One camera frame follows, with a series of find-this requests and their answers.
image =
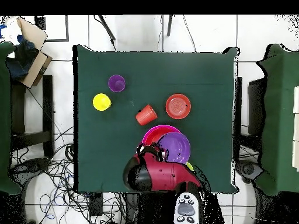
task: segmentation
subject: blue cloth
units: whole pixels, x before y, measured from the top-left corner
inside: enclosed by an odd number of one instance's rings
[[[2,38],[1,30],[4,29],[4,28],[6,28],[6,27],[7,27],[7,26],[4,25],[4,24],[0,25],[0,39]]]
[[[16,47],[15,58],[6,59],[11,78],[16,81],[24,79],[38,53],[39,51],[34,44],[23,38],[22,42]]]

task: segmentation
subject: purple cup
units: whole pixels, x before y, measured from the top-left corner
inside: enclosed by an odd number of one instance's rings
[[[158,146],[166,150],[167,162],[186,163],[190,158],[191,147],[188,139],[179,132],[165,134],[158,141]]]
[[[108,87],[113,92],[121,92],[126,87],[124,78],[120,75],[113,75],[108,80]]]

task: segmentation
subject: green tablecloth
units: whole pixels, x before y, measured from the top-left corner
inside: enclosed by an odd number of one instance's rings
[[[8,177],[11,156],[11,82],[5,60],[15,50],[9,42],[0,43],[0,191],[10,194],[20,192],[18,184]]]
[[[294,87],[299,86],[299,52],[284,51],[274,44],[260,65],[267,76],[261,158],[265,172],[255,182],[267,195],[299,192],[299,173],[292,167]]]
[[[211,190],[236,192],[231,185],[236,48],[225,54],[93,52],[80,45],[77,49],[79,191],[127,192],[122,179],[126,163],[150,128],[168,124],[189,139],[189,162],[202,169]],[[114,74],[126,80],[121,93],[108,88]],[[104,112],[92,105],[98,93],[112,101]],[[166,100],[175,93],[186,95],[192,104],[182,120],[165,111]],[[135,115],[147,104],[158,118],[140,126]]]

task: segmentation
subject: cup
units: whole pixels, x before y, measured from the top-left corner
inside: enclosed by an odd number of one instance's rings
[[[113,92],[121,92],[126,87],[124,78],[120,75],[113,75],[108,80],[108,87]]]
[[[98,111],[105,111],[111,106],[111,100],[105,94],[99,93],[93,98],[92,104]]]
[[[136,115],[136,120],[140,125],[145,125],[156,118],[158,118],[158,116],[150,105],[144,107],[141,112]]]

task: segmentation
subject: pink bowl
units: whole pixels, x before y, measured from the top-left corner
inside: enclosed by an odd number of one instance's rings
[[[145,133],[142,142],[147,145],[151,145],[153,142],[157,143],[163,135],[170,132],[180,133],[180,131],[173,126],[165,124],[157,125],[155,127],[152,127],[147,133]]]

